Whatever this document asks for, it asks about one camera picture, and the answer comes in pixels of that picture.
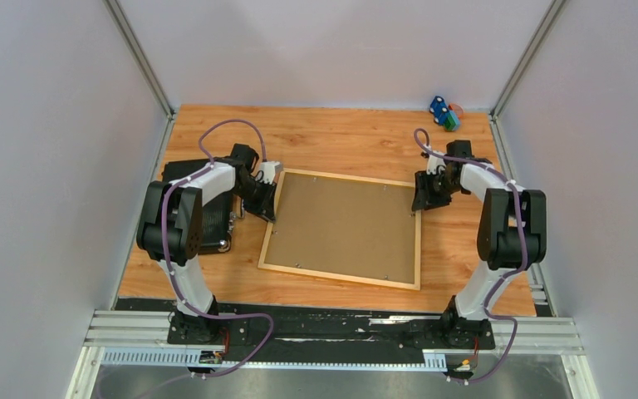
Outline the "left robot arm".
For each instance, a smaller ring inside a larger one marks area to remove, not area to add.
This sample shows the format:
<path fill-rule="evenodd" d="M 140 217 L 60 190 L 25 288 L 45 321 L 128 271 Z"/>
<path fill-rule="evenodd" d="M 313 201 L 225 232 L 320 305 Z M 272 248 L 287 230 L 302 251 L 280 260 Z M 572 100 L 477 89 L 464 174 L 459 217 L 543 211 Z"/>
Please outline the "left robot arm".
<path fill-rule="evenodd" d="M 211 343 L 221 333 L 223 317 L 199 266 L 204 206 L 220 195 L 235 195 L 246 212 L 273 223 L 282 170 L 282 162 L 261 160 L 250 146 L 236 144 L 230 155 L 206 160 L 183 177 L 148 184 L 135 242 L 165 272 L 174 291 L 170 342 Z"/>

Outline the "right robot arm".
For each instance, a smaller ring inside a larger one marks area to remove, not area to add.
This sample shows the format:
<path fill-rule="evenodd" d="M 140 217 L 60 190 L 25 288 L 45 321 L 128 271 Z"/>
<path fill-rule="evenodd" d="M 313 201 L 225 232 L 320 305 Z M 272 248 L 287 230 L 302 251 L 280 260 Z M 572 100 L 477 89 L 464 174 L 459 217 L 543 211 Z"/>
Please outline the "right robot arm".
<path fill-rule="evenodd" d="M 490 323 L 497 319 L 492 307 L 503 290 L 545 257 L 547 198 L 474 156 L 468 140 L 448 143 L 445 152 L 422 140 L 416 143 L 427 166 L 415 173 L 413 212 L 443 208 L 458 192 L 475 195 L 482 204 L 476 238 L 479 264 L 433 328 L 448 346 L 473 346 L 490 333 Z"/>

